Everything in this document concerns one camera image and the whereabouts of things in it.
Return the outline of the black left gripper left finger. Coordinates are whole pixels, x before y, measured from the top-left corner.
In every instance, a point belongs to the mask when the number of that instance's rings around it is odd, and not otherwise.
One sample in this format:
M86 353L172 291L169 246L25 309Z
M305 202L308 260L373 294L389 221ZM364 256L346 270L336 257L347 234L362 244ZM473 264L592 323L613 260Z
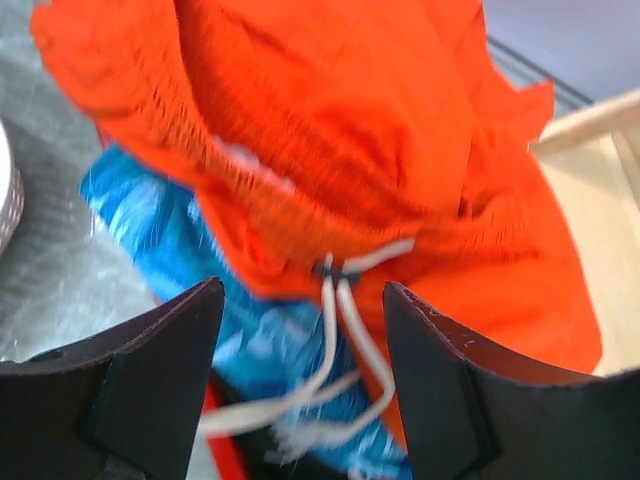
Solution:
M203 281L84 340L1 366L5 479L182 479L221 323Z

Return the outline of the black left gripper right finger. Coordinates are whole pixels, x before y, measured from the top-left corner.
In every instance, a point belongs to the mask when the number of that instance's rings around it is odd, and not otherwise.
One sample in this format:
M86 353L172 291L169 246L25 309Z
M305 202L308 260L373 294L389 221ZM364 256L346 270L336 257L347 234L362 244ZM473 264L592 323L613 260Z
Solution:
M384 289L387 343L417 479L635 479L639 374L549 365Z

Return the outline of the orange drawstring shorts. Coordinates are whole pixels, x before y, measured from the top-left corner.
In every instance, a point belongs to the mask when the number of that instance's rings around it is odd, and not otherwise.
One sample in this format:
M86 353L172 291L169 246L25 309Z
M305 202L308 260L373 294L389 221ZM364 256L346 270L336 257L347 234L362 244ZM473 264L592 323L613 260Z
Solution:
M529 150L553 86L501 75L480 2L42 1L30 30L101 134L194 192L252 292L322 308L313 376L206 416L206 433L334 397L345 327L373 403L305 433L337 445L380 419L402 438L389 281L534 359L584 374L598 364L581 261Z

